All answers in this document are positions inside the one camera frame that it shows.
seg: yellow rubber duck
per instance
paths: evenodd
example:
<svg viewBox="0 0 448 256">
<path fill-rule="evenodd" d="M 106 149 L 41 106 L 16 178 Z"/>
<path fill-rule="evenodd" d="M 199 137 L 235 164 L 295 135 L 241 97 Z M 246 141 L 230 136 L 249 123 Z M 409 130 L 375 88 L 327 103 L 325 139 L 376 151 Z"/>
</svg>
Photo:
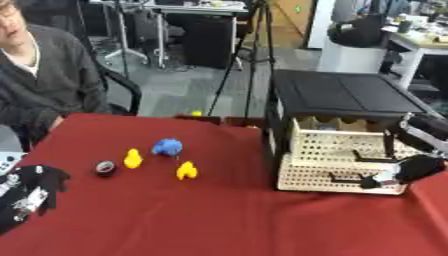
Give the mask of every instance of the yellow rubber duck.
<svg viewBox="0 0 448 256">
<path fill-rule="evenodd" d="M 128 151 L 128 155 L 124 159 L 124 165 L 129 169 L 135 169 L 142 164 L 142 157 L 137 149 L 132 148 Z"/>
<path fill-rule="evenodd" d="M 202 116 L 202 111 L 200 111 L 200 110 L 193 111 L 193 112 L 191 112 L 191 115 L 192 116 Z"/>
<path fill-rule="evenodd" d="M 198 176 L 198 170 L 194 167 L 193 163 L 188 161 L 185 162 L 177 169 L 177 178 L 183 180 L 184 177 L 194 179 Z"/>
</svg>

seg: white shirt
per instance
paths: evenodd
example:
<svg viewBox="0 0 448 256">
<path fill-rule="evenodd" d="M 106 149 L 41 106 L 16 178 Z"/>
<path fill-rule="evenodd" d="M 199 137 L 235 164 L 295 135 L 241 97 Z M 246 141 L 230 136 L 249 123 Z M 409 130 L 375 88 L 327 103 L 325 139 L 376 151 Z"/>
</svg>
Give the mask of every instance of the white shirt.
<svg viewBox="0 0 448 256">
<path fill-rule="evenodd" d="M 28 34 L 30 35 L 31 40 L 33 41 L 34 49 L 36 49 L 36 61 L 34 62 L 34 66 L 30 67 L 30 66 L 28 66 L 28 65 L 21 64 L 21 63 L 19 63 L 19 62 L 17 61 L 17 59 L 16 59 L 14 56 L 8 54 L 8 53 L 7 53 L 5 50 L 3 50 L 3 49 L 2 49 L 2 51 L 3 51 L 3 53 L 5 54 L 5 56 L 6 56 L 6 57 L 7 57 L 7 58 L 8 58 L 14 65 L 16 65 L 18 68 L 21 68 L 21 69 L 23 69 L 23 70 L 25 70 L 25 71 L 27 71 L 27 72 L 30 72 L 31 74 L 34 75 L 34 77 L 37 77 L 37 71 L 38 71 L 38 69 L 39 69 L 39 62 L 40 62 L 40 49 L 39 49 L 39 45 L 37 45 L 36 40 L 34 40 L 34 36 L 33 36 L 31 33 L 29 33 L 29 32 L 28 32 Z"/>
</svg>

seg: metal stand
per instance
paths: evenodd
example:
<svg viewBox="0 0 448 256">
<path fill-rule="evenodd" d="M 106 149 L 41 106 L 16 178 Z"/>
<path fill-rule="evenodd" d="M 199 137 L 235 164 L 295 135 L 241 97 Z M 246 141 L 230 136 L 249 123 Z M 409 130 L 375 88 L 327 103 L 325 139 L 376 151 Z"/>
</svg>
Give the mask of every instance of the metal stand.
<svg viewBox="0 0 448 256">
<path fill-rule="evenodd" d="M 159 48 L 154 50 L 154 55 L 159 57 L 159 68 L 165 68 L 165 60 L 168 59 L 168 55 L 165 52 L 165 37 L 167 35 L 165 31 L 165 20 L 161 10 L 156 10 L 157 18 L 157 40 Z"/>
<path fill-rule="evenodd" d="M 128 39 L 127 39 L 127 35 L 126 35 L 126 24 L 124 22 L 124 11 L 123 11 L 123 8 L 122 8 L 119 0 L 115 0 L 115 11 L 117 12 L 118 22 L 119 22 L 119 26 L 120 26 L 119 37 L 120 37 L 121 49 L 118 49 L 112 53 L 109 53 L 104 58 L 106 59 L 106 61 L 109 64 L 110 63 L 108 61 L 109 59 L 121 54 L 121 56 L 123 58 L 124 73 L 125 73 L 126 78 L 129 78 L 129 70 L 128 70 L 128 64 L 126 61 L 126 54 L 135 55 L 135 56 L 141 58 L 142 63 L 145 65 L 148 64 L 148 57 L 145 56 L 143 53 L 137 52 L 137 51 L 129 48 Z"/>
<path fill-rule="evenodd" d="M 231 42 L 231 45 L 230 45 L 230 52 L 232 53 L 232 54 L 234 54 L 235 53 L 235 50 L 236 50 L 236 48 L 235 48 L 235 45 L 236 45 L 236 30 L 237 30 L 237 19 L 236 19 L 236 15 L 234 14 L 233 16 L 232 16 L 232 42 Z M 236 65 L 237 65 L 237 68 L 238 68 L 238 70 L 243 70 L 243 63 L 241 62 L 241 60 L 240 60 L 240 58 L 239 57 L 236 57 Z"/>
<path fill-rule="evenodd" d="M 269 4 L 267 3 L 267 0 L 258 0 L 254 4 L 254 8 L 250 15 L 250 20 L 252 20 L 255 17 L 255 14 L 257 12 L 258 12 L 258 19 L 257 19 L 257 23 L 256 23 L 256 28 L 255 28 L 255 39 L 254 39 L 254 42 L 252 43 L 252 51 L 250 52 L 250 60 L 249 60 L 250 61 L 250 75 L 249 75 L 249 84 L 248 84 L 248 90 L 247 90 L 247 95 L 246 95 L 246 107 L 244 110 L 243 125 L 246 124 L 247 117 L 249 116 L 250 100 L 252 97 L 252 90 L 253 90 L 253 86 L 254 86 L 254 76 L 255 76 L 255 72 L 257 71 L 257 53 L 258 53 L 258 42 L 260 39 L 260 27 L 261 27 L 261 23 L 264 18 L 265 18 L 265 22 L 266 22 L 265 24 L 266 24 L 266 33 L 267 33 L 267 38 L 268 38 L 269 64 L 270 64 L 271 74 L 274 71 L 274 64 L 275 64 L 274 50 L 273 50 L 273 43 L 272 43 L 272 12 L 269 7 Z M 249 28 L 249 26 L 251 26 L 250 22 L 248 22 L 246 24 L 246 26 L 248 26 L 248 28 Z M 225 74 L 221 81 L 221 84 L 220 84 L 218 90 L 216 90 L 215 98 L 214 98 L 213 103 L 208 112 L 209 116 L 213 113 L 216 103 L 217 103 L 219 97 L 221 96 L 222 90 L 224 89 L 225 83 L 230 74 L 230 70 L 232 70 L 233 64 L 237 60 L 238 52 L 241 50 L 241 48 L 243 46 L 243 42 L 248 35 L 247 31 L 249 31 L 249 29 L 246 29 L 246 33 L 238 42 L 235 52 L 232 55 L 232 59 L 230 60 L 229 65 L 227 66 L 227 69 L 225 71 Z"/>
</svg>

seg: white table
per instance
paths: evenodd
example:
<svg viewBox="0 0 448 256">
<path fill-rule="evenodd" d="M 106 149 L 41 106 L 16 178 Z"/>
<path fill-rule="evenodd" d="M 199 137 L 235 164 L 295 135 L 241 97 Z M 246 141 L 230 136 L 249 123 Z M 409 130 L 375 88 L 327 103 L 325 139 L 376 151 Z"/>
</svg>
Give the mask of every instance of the white table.
<svg viewBox="0 0 448 256">
<path fill-rule="evenodd" d="M 90 0 L 90 3 L 105 4 L 114 6 L 114 1 L 101 1 Z M 203 15 L 218 15 L 218 16 L 231 16 L 232 17 L 232 40 L 231 40 L 231 52 L 235 52 L 236 45 L 236 16 L 239 13 L 247 13 L 243 2 L 239 1 L 226 1 L 225 5 L 220 7 L 213 6 L 170 6 L 170 5 L 157 5 L 154 0 L 142 1 L 142 3 L 121 2 L 124 9 L 128 8 L 143 8 L 148 10 L 154 10 L 157 15 L 157 30 L 158 30 L 158 44 L 159 44 L 159 67 L 165 67 L 165 34 L 164 34 L 164 19 L 163 15 L 167 13 L 181 13 L 181 14 L 203 14 Z"/>
<path fill-rule="evenodd" d="M 390 33 L 389 40 L 410 50 L 412 59 L 401 74 L 398 84 L 407 89 L 414 78 L 415 72 L 425 55 L 448 55 L 448 43 L 434 43 L 431 38 L 416 38 L 413 34 Z"/>
</svg>

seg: black chair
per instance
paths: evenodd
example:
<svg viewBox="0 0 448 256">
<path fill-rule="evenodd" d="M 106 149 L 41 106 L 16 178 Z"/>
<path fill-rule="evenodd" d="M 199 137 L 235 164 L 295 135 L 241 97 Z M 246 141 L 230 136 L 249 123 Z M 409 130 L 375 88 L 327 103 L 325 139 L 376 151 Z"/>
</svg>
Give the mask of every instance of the black chair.
<svg viewBox="0 0 448 256">
<path fill-rule="evenodd" d="M 17 0 L 17 4 L 21 8 L 23 16 L 28 23 L 57 27 L 76 36 L 90 53 L 106 90 L 109 88 L 108 81 L 110 79 L 129 91 L 131 94 L 130 106 L 126 108 L 120 105 L 110 104 L 114 114 L 130 116 L 138 114 L 142 98 L 140 87 L 120 73 L 112 71 L 98 63 L 93 47 L 86 34 L 84 19 L 78 0 Z M 23 130 L 20 128 L 15 129 L 23 151 L 27 152 L 30 150 L 30 140 Z"/>
<path fill-rule="evenodd" d="M 247 35 L 252 34 L 254 32 L 254 19 L 257 16 L 253 16 L 251 19 L 252 12 L 254 11 L 254 5 L 257 0 L 242 0 L 246 4 L 246 9 L 248 10 L 247 13 L 240 14 L 237 16 L 238 24 L 236 26 L 236 37 L 238 39 L 242 39 L 244 35 L 247 33 Z M 242 46 L 240 49 L 243 53 L 246 52 L 246 54 L 240 54 L 238 57 L 244 61 L 250 61 L 250 55 L 252 53 L 252 47 Z M 257 59 L 255 60 L 256 63 L 261 62 L 267 62 L 269 61 L 268 58 L 263 59 Z"/>
</svg>

